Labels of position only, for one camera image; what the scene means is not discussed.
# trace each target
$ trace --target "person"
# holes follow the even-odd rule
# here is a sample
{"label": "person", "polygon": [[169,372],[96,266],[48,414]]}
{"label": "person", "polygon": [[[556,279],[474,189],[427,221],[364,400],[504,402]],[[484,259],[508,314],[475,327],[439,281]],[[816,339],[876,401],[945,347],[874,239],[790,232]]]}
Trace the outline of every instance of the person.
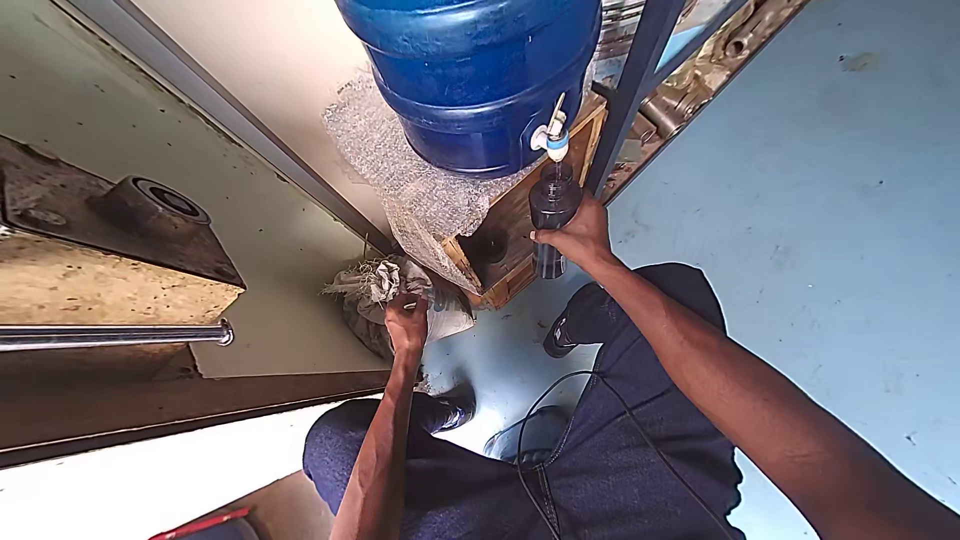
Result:
{"label": "person", "polygon": [[401,296],[387,308],[396,355],[383,398],[329,410],[306,439],[304,470],[336,514],[332,539],[742,538],[726,520],[739,503],[733,445],[822,538],[960,538],[960,517],[726,336],[699,270],[631,271],[612,253],[606,210],[589,197],[565,227],[533,236],[596,280],[570,299],[547,352],[603,343],[594,371],[656,448],[591,380],[552,454],[522,473],[531,500],[515,465],[432,436],[467,420],[469,404],[412,391],[426,306],[406,310],[412,299]]}

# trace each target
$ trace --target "man's right arm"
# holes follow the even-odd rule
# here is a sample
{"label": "man's right arm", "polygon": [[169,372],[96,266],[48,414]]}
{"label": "man's right arm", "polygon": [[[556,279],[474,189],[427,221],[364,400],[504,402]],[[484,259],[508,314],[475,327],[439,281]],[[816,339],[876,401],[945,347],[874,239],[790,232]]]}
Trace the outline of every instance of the man's right arm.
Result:
{"label": "man's right arm", "polygon": [[566,227],[536,240],[604,286],[673,382],[823,538],[960,538],[960,517],[783,374],[620,262],[599,203],[585,197]]}

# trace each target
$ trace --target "black cable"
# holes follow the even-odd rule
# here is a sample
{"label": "black cable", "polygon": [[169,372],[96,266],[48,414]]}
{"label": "black cable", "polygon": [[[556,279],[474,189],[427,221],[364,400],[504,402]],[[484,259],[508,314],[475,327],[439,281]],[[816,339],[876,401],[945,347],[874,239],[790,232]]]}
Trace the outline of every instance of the black cable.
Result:
{"label": "black cable", "polygon": [[627,401],[623,399],[623,396],[621,396],[620,393],[617,392],[616,389],[613,388],[613,386],[609,382],[607,382],[607,379],[603,375],[601,375],[599,372],[589,371],[589,370],[581,370],[581,371],[574,371],[574,372],[568,373],[563,377],[560,377],[559,379],[557,379],[553,384],[551,384],[550,387],[547,388],[546,391],[543,392],[543,394],[541,394],[539,398],[537,398],[534,404],[530,406],[530,410],[527,411],[527,414],[523,417],[523,420],[520,421],[520,433],[517,435],[517,438],[516,438],[516,473],[520,478],[520,484],[523,485],[523,490],[527,492],[527,497],[530,498],[530,501],[537,508],[537,512],[540,514],[541,518],[543,518],[543,522],[546,523],[547,528],[550,529],[550,534],[553,536],[554,540],[561,540],[560,531],[553,526],[552,522],[550,522],[550,519],[547,517],[546,512],[543,510],[542,507],[540,507],[540,503],[537,502],[537,498],[534,497],[533,492],[530,491],[530,487],[527,485],[526,479],[523,477],[524,471],[520,463],[520,449],[522,448],[521,443],[523,442],[523,429],[526,427],[527,420],[530,419],[530,416],[533,414],[534,410],[537,408],[537,405],[539,405],[540,402],[543,401],[543,399],[546,398],[550,394],[550,392],[557,387],[558,384],[560,384],[564,380],[567,380],[571,377],[575,377],[577,375],[590,375],[592,377],[596,377],[601,382],[603,382],[604,385],[607,386],[607,388],[610,389],[610,391],[613,393],[616,399],[620,402],[620,404],[623,405],[623,410],[634,422],[634,426],[636,427],[636,430],[640,433],[640,437],[642,437],[643,441],[647,443],[647,445],[650,446],[650,448],[653,449],[654,453],[657,455],[657,457],[660,458],[660,461],[663,463],[663,465],[666,466],[667,470],[670,471],[670,473],[674,476],[675,479],[680,481],[680,484],[682,484],[684,488],[686,488],[686,492],[690,494],[690,497],[693,497],[693,499],[704,509],[704,511],[710,516],[710,518],[713,519],[713,522],[724,533],[724,536],[726,536],[729,540],[736,540],[728,530],[727,526],[724,525],[724,522],[720,518],[720,516],[718,516],[716,512],[714,512],[713,509],[709,507],[707,502],[704,501],[700,497],[700,495],[698,495],[697,492],[693,490],[693,487],[691,487],[690,484],[686,483],[686,480],[684,480],[684,478],[680,476],[680,473],[678,473],[677,470],[673,468],[673,465],[671,465],[670,462],[667,460],[666,455],[660,450],[660,448],[657,447],[656,444],[654,444],[653,439],[650,438],[650,435],[648,435],[646,430],[644,430],[643,427],[640,425],[640,422],[634,416],[634,412],[630,409],[630,406],[627,405]]}

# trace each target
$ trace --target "denim pants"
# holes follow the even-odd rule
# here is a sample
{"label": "denim pants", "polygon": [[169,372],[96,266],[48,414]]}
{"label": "denim pants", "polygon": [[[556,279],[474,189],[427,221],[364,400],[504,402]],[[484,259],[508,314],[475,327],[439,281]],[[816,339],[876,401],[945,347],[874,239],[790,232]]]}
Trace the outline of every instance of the denim pants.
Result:
{"label": "denim pants", "polygon": [[[636,272],[725,329],[700,270],[666,263]],[[603,343],[594,370],[623,396],[686,482],[716,514],[727,516],[740,501],[736,486],[742,479],[731,442],[673,384],[650,344],[603,288],[591,283],[578,290],[566,316],[571,341]],[[339,405],[307,435],[303,469],[334,513],[378,403]],[[439,401],[414,395],[400,537],[550,539],[514,465],[431,435],[447,414]],[[598,380],[587,385],[553,454],[524,477],[562,538],[726,538]],[[729,531],[742,536],[735,528]]]}

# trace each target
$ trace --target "water dispenser tap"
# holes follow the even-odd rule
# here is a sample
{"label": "water dispenser tap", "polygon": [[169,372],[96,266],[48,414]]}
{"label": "water dispenser tap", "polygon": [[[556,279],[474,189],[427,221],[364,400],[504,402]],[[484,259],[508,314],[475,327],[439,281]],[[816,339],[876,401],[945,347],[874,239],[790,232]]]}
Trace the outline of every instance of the water dispenser tap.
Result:
{"label": "water dispenser tap", "polygon": [[566,92],[560,94],[557,105],[553,108],[553,114],[550,115],[550,121],[537,126],[534,134],[530,136],[530,148],[546,150],[546,155],[553,161],[564,160],[566,151],[570,147],[570,133],[564,127],[566,113],[560,110],[565,96]]}

